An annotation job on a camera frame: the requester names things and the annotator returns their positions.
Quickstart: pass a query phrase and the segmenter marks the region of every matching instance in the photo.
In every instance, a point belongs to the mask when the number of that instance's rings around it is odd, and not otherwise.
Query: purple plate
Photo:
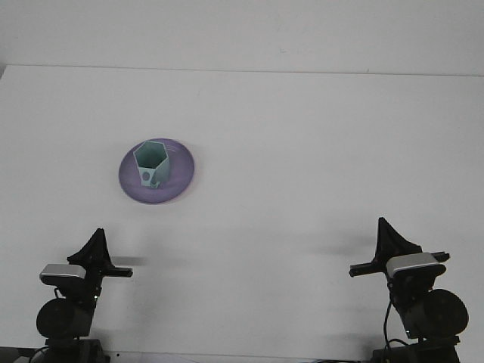
[[[121,188],[134,200],[142,203],[157,204],[171,200],[180,195],[190,184],[194,176],[195,162],[190,151],[171,138],[152,138],[151,141],[163,142],[169,157],[169,179],[159,188],[141,185],[133,151],[143,144],[134,146],[119,166],[119,183]]]

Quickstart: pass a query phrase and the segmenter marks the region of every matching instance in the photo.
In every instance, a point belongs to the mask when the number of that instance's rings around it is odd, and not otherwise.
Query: hexagonal cup
[[[145,141],[133,151],[138,167],[141,185],[158,188],[169,179],[169,158],[165,144],[157,141]]]

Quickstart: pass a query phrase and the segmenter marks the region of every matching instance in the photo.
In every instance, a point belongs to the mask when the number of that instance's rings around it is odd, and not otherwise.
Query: black cable
[[[402,344],[403,346],[409,346],[409,345],[410,345],[410,344],[408,344],[408,343],[404,342],[403,340],[401,340],[401,339],[396,339],[396,338],[394,338],[394,339],[390,339],[390,340],[388,341],[388,343],[393,343],[393,342],[400,343],[400,344]]]
[[[46,350],[47,348],[48,348],[48,346],[43,346],[42,348],[38,348],[38,349],[34,350],[33,351],[33,354],[29,358],[29,362],[28,363],[31,363],[32,362],[33,357],[35,357],[37,355],[37,353],[39,353],[39,352],[42,352],[43,353],[44,350]]]
[[[392,308],[392,300],[389,301],[388,307],[386,308],[385,321],[383,322],[383,336],[385,337],[385,347],[383,348],[383,354],[381,355],[381,363],[385,362],[386,350],[388,349],[388,356],[392,354],[392,347],[390,346],[390,341],[388,340],[388,331],[386,326],[388,325],[388,317],[390,316],[390,309]]]

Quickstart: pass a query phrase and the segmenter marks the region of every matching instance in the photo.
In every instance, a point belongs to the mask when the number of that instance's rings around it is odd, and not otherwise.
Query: white wall
[[[0,2],[0,63],[484,75],[484,2]]]
[[[452,254],[438,286],[468,305],[459,354],[478,361],[483,33],[478,0],[0,2],[0,65],[481,75],[9,67],[0,345],[42,344],[36,275],[103,226],[135,267],[104,283],[93,334],[108,349],[366,358],[383,345],[384,281],[347,269],[372,257],[384,215]],[[197,174],[152,208],[116,169],[157,136],[184,142]]]
[[[477,360],[483,95],[479,77],[8,67],[0,345],[42,344],[34,321],[53,293],[37,274],[102,226],[135,267],[104,282],[93,335],[107,349],[366,358],[383,345],[386,285],[348,269],[372,258],[386,216],[452,254],[436,286],[468,305],[459,352]],[[186,144],[197,172],[147,206],[117,168],[159,136]],[[390,334],[403,335],[396,315]]]

